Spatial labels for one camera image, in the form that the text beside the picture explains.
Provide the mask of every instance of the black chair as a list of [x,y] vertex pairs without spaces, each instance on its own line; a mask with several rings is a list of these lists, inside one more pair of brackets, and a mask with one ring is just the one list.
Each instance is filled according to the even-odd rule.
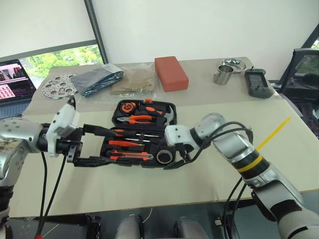
[[279,93],[293,103],[319,103],[319,49],[295,49]]
[[313,115],[313,110],[319,109],[319,49],[295,49],[280,81],[278,93],[301,113],[303,121],[319,138],[319,122]]

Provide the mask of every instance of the metal plate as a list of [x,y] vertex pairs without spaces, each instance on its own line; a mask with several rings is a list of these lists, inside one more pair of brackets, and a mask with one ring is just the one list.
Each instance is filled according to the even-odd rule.
[[68,73],[56,76],[45,82],[41,94],[48,99],[62,99],[77,93],[70,78],[76,74]]
[[246,64],[236,58],[227,58],[221,61],[221,65],[227,65],[234,69],[234,73],[239,73],[246,70]]

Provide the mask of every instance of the orange pliers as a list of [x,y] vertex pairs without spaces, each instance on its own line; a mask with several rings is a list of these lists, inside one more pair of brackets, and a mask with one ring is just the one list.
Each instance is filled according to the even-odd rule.
[[118,121],[128,121],[129,124],[136,124],[136,123],[152,123],[150,121],[138,121],[138,120],[152,120],[152,116],[130,116],[130,117],[120,117],[117,118]]

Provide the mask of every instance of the red sponge block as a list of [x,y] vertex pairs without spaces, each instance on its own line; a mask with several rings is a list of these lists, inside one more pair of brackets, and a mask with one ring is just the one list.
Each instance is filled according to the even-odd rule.
[[188,88],[188,77],[176,57],[155,58],[155,69],[165,92]]

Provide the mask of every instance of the laptop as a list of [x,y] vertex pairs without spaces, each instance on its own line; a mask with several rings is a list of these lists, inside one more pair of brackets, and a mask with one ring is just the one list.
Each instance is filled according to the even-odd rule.
[[35,90],[19,60],[0,62],[0,120],[21,116]]

